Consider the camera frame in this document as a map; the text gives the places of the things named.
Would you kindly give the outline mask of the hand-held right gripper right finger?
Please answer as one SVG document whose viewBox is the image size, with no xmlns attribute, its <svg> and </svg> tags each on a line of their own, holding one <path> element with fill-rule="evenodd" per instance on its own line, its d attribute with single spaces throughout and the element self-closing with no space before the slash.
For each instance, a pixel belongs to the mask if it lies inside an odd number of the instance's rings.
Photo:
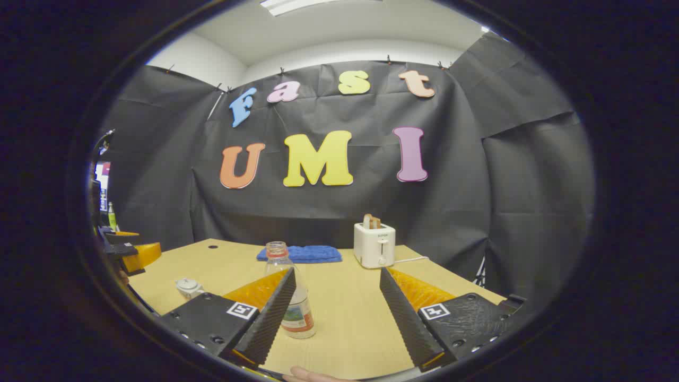
<svg viewBox="0 0 679 382">
<path fill-rule="evenodd" d="M 494 304 L 474 292 L 454 297 L 392 268 L 381 269 L 380 291 L 421 372 L 459 362 L 499 340 L 526 302 L 510 295 Z"/>
</svg>

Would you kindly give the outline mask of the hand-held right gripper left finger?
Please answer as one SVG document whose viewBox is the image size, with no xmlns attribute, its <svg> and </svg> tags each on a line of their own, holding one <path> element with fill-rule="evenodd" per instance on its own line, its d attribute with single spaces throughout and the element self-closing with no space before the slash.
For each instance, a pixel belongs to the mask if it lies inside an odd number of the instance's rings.
<svg viewBox="0 0 679 382">
<path fill-rule="evenodd" d="M 222 297 L 200 293 L 159 320 L 199 349 L 256 370 L 267 360 L 296 288 L 295 271 L 288 268 Z"/>
</svg>

